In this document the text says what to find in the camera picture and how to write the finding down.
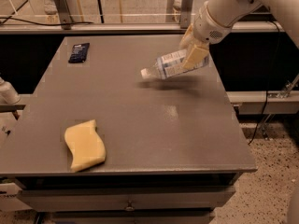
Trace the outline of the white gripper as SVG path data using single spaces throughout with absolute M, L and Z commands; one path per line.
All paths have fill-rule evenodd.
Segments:
M 194 17 L 193 24 L 190 24 L 179 43 L 180 49 L 186 49 L 186 56 L 182 62 L 182 67 L 192 70 L 197 64 L 205 59 L 209 53 L 209 44 L 220 43 L 228 34 L 231 27 L 218 24 L 210 16 L 205 2 Z M 193 42 L 193 37 L 201 41 Z

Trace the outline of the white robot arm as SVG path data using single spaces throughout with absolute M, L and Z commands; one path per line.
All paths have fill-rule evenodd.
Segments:
M 192 70 L 209 53 L 209 45 L 220 43 L 234 24 L 259 7 L 266 7 L 299 47 L 299 0 L 208 0 L 196 13 L 180 41 L 186 49 L 182 67 Z

